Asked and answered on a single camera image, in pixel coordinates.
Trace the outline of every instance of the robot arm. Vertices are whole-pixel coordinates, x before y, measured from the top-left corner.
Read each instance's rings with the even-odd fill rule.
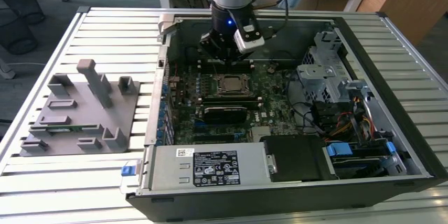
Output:
[[[200,49],[226,64],[244,60],[278,32],[272,27],[260,28],[252,3],[212,0],[212,29],[202,37]]]

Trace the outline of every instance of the cpu socket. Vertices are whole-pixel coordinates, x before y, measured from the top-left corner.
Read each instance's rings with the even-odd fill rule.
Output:
[[[218,95],[222,97],[247,97],[250,90],[248,76],[246,74],[218,75]]]

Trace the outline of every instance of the barcode sticker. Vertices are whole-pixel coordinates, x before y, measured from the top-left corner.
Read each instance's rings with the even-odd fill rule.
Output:
[[[176,149],[176,157],[192,157],[195,149]]]

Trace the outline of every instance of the aluminum rail table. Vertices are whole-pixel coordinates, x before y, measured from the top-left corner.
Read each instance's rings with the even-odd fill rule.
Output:
[[[210,14],[200,9],[91,8],[76,14],[44,71],[0,143],[0,223],[118,223],[151,221],[128,204],[120,191],[122,166],[143,157],[144,133],[151,107],[163,13]],[[283,15],[260,11],[260,15]],[[370,54],[436,155],[448,167],[448,87],[388,18],[376,14],[292,12],[291,15],[342,16]],[[39,109],[50,94],[55,73],[83,81],[79,59],[96,61],[110,81],[130,75],[140,81],[131,151],[122,154],[20,157]],[[358,66],[351,61],[355,71]],[[448,183],[408,193],[370,208],[335,209],[282,215],[240,217],[188,223],[448,223]]]

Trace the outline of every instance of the power supply label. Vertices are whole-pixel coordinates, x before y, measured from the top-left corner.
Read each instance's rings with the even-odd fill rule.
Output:
[[[228,186],[240,184],[236,151],[194,153],[194,185]]]

